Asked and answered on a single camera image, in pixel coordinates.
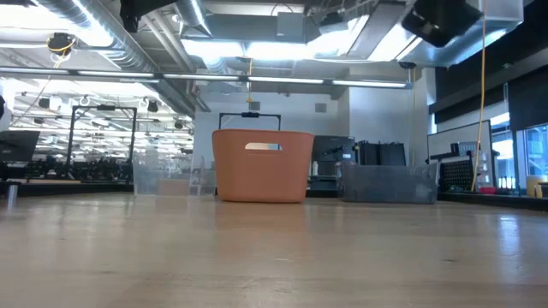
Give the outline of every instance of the vent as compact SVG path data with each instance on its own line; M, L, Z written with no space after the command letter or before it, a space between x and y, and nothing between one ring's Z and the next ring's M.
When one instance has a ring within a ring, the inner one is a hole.
M317 103L316 104L316 113L327 113L327 104L326 103Z
M251 102L251 103L249 103L249 110L251 110L251 111L260 111L260 102Z

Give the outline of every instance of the basket handle cutout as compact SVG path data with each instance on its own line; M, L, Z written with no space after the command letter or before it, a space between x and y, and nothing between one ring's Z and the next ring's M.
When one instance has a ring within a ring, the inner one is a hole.
M264 142L249 142L246 144L246 150L281 151L282 146L279 144L271 144L271 143L264 143Z

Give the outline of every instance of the light wooden floor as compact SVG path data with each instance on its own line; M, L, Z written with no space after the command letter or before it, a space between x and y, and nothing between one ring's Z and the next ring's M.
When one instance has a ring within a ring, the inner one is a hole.
M548 307L548 215L97 194L0 209L0 307Z

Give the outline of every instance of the gray plastic bin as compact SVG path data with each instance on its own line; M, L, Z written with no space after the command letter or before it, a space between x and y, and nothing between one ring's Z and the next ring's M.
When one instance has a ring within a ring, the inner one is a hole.
M337 177L345 202L434 204L438 198L438 164L419 167L361 166L343 162Z

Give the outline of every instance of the red object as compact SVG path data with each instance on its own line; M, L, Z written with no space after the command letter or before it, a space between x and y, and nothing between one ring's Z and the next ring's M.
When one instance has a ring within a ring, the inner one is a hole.
M495 193L497 193L497 188L496 187L480 187L479 188L479 193L495 194Z

